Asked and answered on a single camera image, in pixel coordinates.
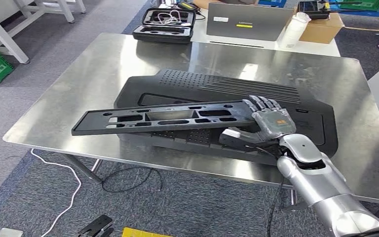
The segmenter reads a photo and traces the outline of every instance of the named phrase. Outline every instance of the robotic arm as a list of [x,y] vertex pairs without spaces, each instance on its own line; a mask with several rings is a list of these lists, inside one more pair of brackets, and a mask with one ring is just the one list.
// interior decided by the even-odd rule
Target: robotic arm
[[250,133],[228,128],[222,135],[258,144],[277,140],[283,154],[277,160],[279,171],[319,216],[331,236],[379,237],[379,218],[370,213],[346,184],[344,176],[329,158],[302,134],[286,109],[274,100],[250,96],[244,102],[260,131]]

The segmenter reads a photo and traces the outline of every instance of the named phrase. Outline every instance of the laptop lid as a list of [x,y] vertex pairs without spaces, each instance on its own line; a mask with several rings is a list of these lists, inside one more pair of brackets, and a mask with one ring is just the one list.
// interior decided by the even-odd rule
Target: laptop lid
[[287,8],[211,2],[207,34],[276,41],[292,16],[293,10]]

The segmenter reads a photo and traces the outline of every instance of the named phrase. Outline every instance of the yellow sticker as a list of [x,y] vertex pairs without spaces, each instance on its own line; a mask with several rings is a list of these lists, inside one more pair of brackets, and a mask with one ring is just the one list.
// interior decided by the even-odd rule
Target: yellow sticker
[[194,8],[193,6],[190,6],[190,5],[186,4],[185,2],[182,2],[181,4],[188,7],[188,8]]
[[238,27],[245,27],[245,28],[252,28],[253,27],[251,25],[240,25],[240,24],[237,24],[236,26],[238,26]]
[[122,237],[171,237],[125,227]]

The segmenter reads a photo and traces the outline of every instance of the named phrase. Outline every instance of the white cylindrical container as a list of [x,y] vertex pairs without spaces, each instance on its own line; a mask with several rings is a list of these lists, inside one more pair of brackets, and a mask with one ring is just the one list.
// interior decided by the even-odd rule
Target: white cylindrical container
[[310,17],[306,13],[297,12],[288,24],[281,40],[279,40],[278,46],[282,49],[296,46],[310,20]]

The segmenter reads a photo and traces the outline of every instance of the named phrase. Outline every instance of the white cable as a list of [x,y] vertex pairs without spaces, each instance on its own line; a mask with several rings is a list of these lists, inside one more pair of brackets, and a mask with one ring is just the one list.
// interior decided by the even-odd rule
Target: white cable
[[63,214],[65,214],[69,209],[71,209],[71,207],[73,206],[73,202],[74,202],[74,200],[75,200],[76,193],[79,191],[80,187],[82,186],[82,182],[80,181],[79,177],[77,176],[76,172],[73,170],[72,167],[67,166],[67,165],[63,165],[63,164],[47,162],[47,161],[45,161],[43,158],[41,158],[39,155],[34,154],[33,151],[34,151],[34,149],[31,149],[31,151],[30,151],[31,154],[32,154],[33,156],[39,158],[41,161],[43,161],[43,162],[46,163],[46,164],[54,164],[54,165],[58,165],[58,166],[61,166],[61,167],[69,168],[69,169],[73,172],[73,175],[75,175],[75,178],[76,178],[77,182],[79,183],[78,187],[76,188],[75,192],[74,192],[73,195],[72,195],[71,204],[69,205],[68,208],[66,208],[64,211],[62,211],[62,213],[60,213],[60,214],[56,217],[56,219],[54,220],[54,222],[53,222],[53,224],[51,225],[50,229],[48,229],[48,231],[47,231],[46,233],[44,233],[44,234],[41,236],[41,237],[44,237],[44,236],[46,236],[46,235],[47,235],[47,234],[48,234],[48,233],[54,228],[54,226],[56,225],[56,222],[59,220],[59,218],[60,218]]
[[[172,15],[172,12],[173,12],[173,11],[176,11],[176,12],[178,13],[179,20],[178,20],[175,16]],[[164,22],[162,22],[162,20],[160,19],[159,15],[167,15],[167,16],[169,17],[169,19],[167,19],[167,20],[165,20]],[[159,22],[160,22],[161,24],[171,24],[171,23],[176,24],[176,23],[182,23],[182,21],[181,21],[181,14],[179,13],[178,10],[171,10],[169,13],[161,12],[161,13],[159,13],[159,14],[157,15],[157,18],[159,19]]]

